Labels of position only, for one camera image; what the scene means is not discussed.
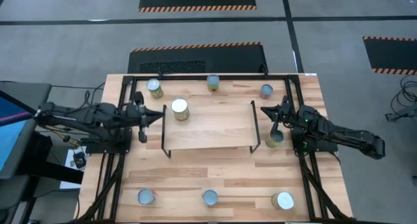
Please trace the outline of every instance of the wooden tabletop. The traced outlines can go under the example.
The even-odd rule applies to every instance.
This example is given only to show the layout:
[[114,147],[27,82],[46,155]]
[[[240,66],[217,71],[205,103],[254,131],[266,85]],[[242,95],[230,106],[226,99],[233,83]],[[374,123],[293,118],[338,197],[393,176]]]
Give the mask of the wooden tabletop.
[[[103,102],[117,105],[122,77],[108,76]],[[274,88],[269,100],[259,97],[261,85],[265,83]],[[317,76],[300,74],[300,83],[305,104],[326,116]],[[285,94],[284,81],[221,81],[220,90],[216,93],[207,90],[205,81],[162,81],[162,88],[164,97],[154,100],[146,90],[144,81],[137,84],[137,91],[143,91],[145,105],[156,111],[161,111],[164,104],[169,106],[177,97],[185,98],[190,106],[202,107],[222,105],[232,108],[236,105],[249,105],[255,100],[261,146],[254,154],[250,154],[247,147],[175,150],[172,158],[168,159],[161,150],[162,120],[147,129],[148,143],[145,144],[138,141],[138,128],[133,128],[132,145],[124,164],[116,222],[309,220],[300,166],[294,155],[289,130],[280,126],[285,134],[280,148],[270,149],[265,145],[265,137],[272,123],[260,107],[281,103]],[[296,100],[295,88],[292,90]],[[316,155],[324,190],[342,212],[351,216],[337,159],[326,152]],[[79,193],[81,214],[94,201],[101,158],[101,154],[94,154],[87,162]],[[154,204],[143,206],[138,203],[137,194],[142,188],[156,192]],[[202,194],[206,189],[214,189],[218,193],[217,205],[204,205]],[[289,192],[295,199],[292,210],[277,210],[271,203],[271,196],[283,191]],[[319,217],[314,189],[312,195],[315,213]],[[109,216],[109,210],[108,201],[105,217]]]

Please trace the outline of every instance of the blue screen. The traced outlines can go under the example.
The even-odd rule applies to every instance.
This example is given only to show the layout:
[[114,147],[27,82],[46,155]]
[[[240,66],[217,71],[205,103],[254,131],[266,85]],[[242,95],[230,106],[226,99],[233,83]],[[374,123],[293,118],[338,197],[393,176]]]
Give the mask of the blue screen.
[[0,126],[26,120],[32,117],[32,114],[21,107],[0,97]]

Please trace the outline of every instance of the can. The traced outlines can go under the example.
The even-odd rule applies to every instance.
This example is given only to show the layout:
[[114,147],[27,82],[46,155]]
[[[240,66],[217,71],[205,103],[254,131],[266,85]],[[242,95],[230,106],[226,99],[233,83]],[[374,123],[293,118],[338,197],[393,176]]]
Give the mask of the can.
[[164,95],[161,84],[157,79],[149,79],[146,86],[153,98],[159,99]]
[[218,202],[217,193],[212,189],[208,189],[203,194],[203,200],[204,203],[208,206],[215,205]]
[[278,148],[283,140],[284,133],[281,130],[276,130],[275,132],[269,133],[268,137],[265,139],[265,143],[268,148]]
[[149,188],[143,188],[137,194],[137,201],[140,204],[152,204],[156,199],[156,194],[153,190]]
[[271,85],[265,84],[261,87],[261,93],[259,94],[259,97],[261,97],[264,100],[269,99],[271,97],[272,92],[274,89]]
[[176,98],[172,101],[171,109],[174,112],[174,117],[177,120],[187,120],[190,116],[187,101],[183,98]]
[[209,91],[216,91],[219,89],[220,77],[216,74],[207,76],[207,87]]
[[289,210],[294,207],[293,196],[286,191],[274,194],[271,198],[271,202],[277,209]]

